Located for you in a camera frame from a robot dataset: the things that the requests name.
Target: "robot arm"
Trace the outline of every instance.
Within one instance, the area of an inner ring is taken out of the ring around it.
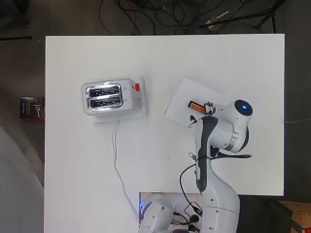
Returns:
[[[196,124],[197,187],[204,198],[202,233],[235,233],[240,200],[235,191],[213,171],[219,150],[241,151],[248,143],[247,125],[253,113],[245,101],[231,103],[219,118],[204,116]]]

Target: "gray floor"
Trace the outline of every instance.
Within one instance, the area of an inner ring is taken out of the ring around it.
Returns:
[[[0,37],[31,35],[32,41],[0,42],[0,122],[17,141],[22,150],[39,154],[44,162],[44,123],[18,119],[20,96],[44,96],[45,94],[45,37],[48,35],[108,35],[98,20],[101,0],[32,0],[27,13],[31,26],[2,29]],[[166,0],[153,1],[160,5]],[[217,5],[220,0],[209,0],[205,9]],[[253,13],[271,5],[272,0],[253,0],[238,15]],[[204,19],[218,16],[230,10],[234,12],[238,0],[225,3]],[[311,1],[288,0],[277,12],[278,32],[286,34],[285,71],[285,119],[296,120],[311,117]],[[101,15],[115,35],[130,35],[132,24],[116,6],[105,0]],[[163,22],[171,23],[163,17]],[[152,34],[151,24],[138,14],[138,26],[142,34]],[[271,33],[271,21],[262,30]],[[174,28],[156,26],[158,35],[172,35]],[[258,33],[256,30],[228,25],[222,33]],[[285,126],[285,195],[287,200],[311,202],[311,121]]]

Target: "white tabletop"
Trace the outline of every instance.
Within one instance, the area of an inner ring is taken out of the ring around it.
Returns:
[[[182,77],[249,101],[251,159],[220,159],[216,172],[240,194],[283,195],[284,36],[48,37],[45,232],[132,232],[138,228],[114,170],[113,123],[94,124],[84,83],[144,77],[148,116],[118,129],[118,167],[133,205],[138,193],[180,192],[192,164],[187,128],[164,116]],[[193,172],[187,192],[197,192]]]

